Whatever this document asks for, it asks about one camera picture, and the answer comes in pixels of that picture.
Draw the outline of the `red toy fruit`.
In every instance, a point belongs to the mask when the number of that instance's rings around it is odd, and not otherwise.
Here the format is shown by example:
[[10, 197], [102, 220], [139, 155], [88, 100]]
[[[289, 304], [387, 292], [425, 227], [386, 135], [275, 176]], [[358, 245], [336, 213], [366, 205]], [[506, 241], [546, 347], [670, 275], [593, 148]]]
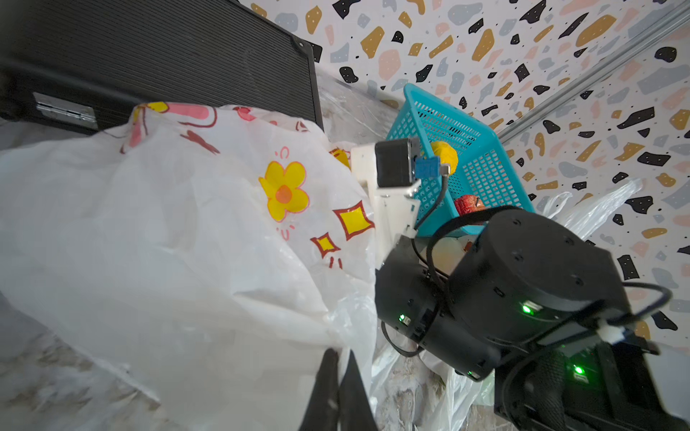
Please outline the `red toy fruit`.
[[463, 195], [454, 200], [456, 212], [460, 216], [469, 215], [472, 213], [485, 210], [483, 201], [475, 195]]

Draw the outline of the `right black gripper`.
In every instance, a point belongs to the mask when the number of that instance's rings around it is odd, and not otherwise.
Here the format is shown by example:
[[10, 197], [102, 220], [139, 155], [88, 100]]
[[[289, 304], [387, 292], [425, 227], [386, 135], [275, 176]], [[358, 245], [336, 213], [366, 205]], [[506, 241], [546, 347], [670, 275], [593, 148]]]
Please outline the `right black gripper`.
[[379, 320], [418, 345], [403, 356], [428, 352], [460, 375], [483, 380], [501, 362], [501, 350], [474, 337], [457, 312], [449, 312], [410, 240], [402, 240], [376, 272]]

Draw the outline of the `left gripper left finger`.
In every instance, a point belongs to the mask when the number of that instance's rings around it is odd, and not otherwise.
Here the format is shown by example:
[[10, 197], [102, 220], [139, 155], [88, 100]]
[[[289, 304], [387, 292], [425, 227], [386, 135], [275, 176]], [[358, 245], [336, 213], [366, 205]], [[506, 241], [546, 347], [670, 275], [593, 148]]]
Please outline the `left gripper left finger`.
[[299, 431], [338, 429], [340, 416], [338, 363], [338, 353], [332, 348], [327, 349], [316, 374], [316, 381]]

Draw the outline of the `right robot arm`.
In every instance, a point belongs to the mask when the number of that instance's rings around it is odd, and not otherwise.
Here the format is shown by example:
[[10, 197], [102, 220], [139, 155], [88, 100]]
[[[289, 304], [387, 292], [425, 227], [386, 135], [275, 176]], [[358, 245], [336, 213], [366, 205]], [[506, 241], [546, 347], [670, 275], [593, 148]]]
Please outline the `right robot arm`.
[[686, 430], [689, 389], [668, 350], [635, 326], [611, 254], [513, 206], [454, 218], [429, 247], [482, 227], [449, 273], [393, 251], [377, 271], [376, 307], [394, 329], [458, 374], [495, 380], [494, 410], [520, 430]]

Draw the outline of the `yellow toy fruit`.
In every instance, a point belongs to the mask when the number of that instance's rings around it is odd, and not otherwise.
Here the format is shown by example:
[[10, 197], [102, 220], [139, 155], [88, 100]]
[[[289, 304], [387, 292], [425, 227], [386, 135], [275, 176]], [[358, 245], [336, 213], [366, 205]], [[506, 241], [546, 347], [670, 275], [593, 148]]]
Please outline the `yellow toy fruit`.
[[434, 156], [440, 159], [440, 163], [447, 164], [449, 167], [449, 174], [453, 175], [458, 167], [458, 153], [456, 149], [447, 142], [435, 141], [431, 143], [431, 149]]

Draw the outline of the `white plastic bag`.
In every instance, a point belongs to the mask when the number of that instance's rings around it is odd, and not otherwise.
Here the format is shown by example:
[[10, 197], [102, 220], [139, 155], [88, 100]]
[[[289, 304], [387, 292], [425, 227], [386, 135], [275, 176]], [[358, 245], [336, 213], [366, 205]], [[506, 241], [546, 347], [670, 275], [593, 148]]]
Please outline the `white plastic bag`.
[[461, 430], [493, 395], [492, 377], [473, 382], [429, 353], [403, 357], [377, 332], [369, 401], [380, 430]]
[[155, 102], [1, 154], [1, 291], [194, 430], [295, 430], [377, 341], [376, 230], [308, 120]]
[[580, 239], [588, 240], [627, 199], [642, 189], [642, 179], [626, 179], [611, 192], [598, 198], [584, 199], [568, 210], [564, 208], [573, 195], [565, 191], [552, 199], [547, 198], [546, 204], [537, 213], [569, 229]]

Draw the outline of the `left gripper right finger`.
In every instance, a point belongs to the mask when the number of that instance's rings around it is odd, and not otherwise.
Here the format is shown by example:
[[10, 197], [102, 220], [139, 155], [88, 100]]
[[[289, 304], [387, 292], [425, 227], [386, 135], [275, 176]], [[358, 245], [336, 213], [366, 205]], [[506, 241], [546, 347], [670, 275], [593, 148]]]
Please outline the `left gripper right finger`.
[[339, 388], [339, 409], [340, 430], [377, 431], [377, 423], [353, 351], [350, 352]]

